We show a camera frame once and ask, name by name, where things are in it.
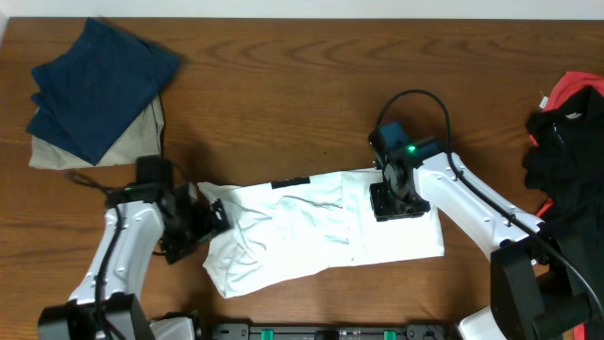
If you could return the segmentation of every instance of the red garment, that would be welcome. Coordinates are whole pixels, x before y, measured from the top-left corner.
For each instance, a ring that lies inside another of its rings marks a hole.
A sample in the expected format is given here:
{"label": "red garment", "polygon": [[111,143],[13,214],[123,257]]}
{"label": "red garment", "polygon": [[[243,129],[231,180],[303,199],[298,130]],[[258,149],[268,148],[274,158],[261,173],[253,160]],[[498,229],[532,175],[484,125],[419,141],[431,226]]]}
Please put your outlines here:
{"label": "red garment", "polygon": [[592,86],[604,95],[604,78],[586,72],[569,71],[558,81],[547,99],[544,111],[555,110],[573,94],[586,86]]}

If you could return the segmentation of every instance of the wooden tabletop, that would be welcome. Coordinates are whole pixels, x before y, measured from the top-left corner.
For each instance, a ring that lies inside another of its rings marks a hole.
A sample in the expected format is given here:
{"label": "wooden tabletop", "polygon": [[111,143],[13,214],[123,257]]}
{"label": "wooden tabletop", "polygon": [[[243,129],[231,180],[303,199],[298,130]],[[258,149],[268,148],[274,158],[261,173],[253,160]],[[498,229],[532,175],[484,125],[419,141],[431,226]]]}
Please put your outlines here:
{"label": "wooden tabletop", "polygon": [[[79,285],[103,232],[104,198],[28,167],[25,126],[38,91],[31,69],[67,51],[84,19],[11,19],[0,52],[0,338],[32,339],[42,308]],[[599,22],[111,19],[183,58],[161,94],[167,156],[194,180],[253,184],[371,166],[366,142],[397,92],[427,89],[451,112],[453,149],[522,209],[524,123],[567,70],[604,74]],[[444,137],[428,98],[400,100],[388,119],[414,138]],[[107,185],[132,166],[84,171]],[[459,321],[489,304],[489,263],[441,214],[445,256],[332,268],[222,299],[202,267],[153,258],[148,317],[198,309],[206,320],[394,324]]]}

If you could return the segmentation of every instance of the folded blue fabric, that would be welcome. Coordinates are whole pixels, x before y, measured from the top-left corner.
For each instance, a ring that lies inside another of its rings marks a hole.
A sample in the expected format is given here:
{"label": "folded blue fabric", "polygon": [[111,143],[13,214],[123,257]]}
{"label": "folded blue fabric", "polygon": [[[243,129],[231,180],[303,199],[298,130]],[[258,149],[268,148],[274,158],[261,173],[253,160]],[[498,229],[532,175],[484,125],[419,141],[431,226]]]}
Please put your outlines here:
{"label": "folded blue fabric", "polygon": [[97,164],[179,64],[177,56],[89,18],[65,55],[32,70],[40,109],[26,131]]}

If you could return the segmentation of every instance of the folded white garment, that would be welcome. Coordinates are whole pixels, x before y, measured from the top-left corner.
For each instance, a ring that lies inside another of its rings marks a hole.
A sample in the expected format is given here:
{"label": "folded white garment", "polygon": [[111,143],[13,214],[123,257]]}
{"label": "folded white garment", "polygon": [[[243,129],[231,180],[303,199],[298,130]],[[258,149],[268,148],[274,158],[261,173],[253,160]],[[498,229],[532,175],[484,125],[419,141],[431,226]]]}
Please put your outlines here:
{"label": "folded white garment", "polygon": [[330,267],[443,256],[435,207],[422,217],[376,221],[369,185],[380,181],[380,171],[367,169],[278,189],[199,183],[209,201],[223,201],[232,226],[212,239],[204,267],[220,294],[233,298]]}
{"label": "folded white garment", "polygon": [[[136,117],[96,166],[131,164],[140,156],[160,155],[163,126],[161,101],[159,95],[156,95],[151,104]],[[93,166],[35,136],[31,139],[31,148],[29,160],[31,167],[63,170]]]}

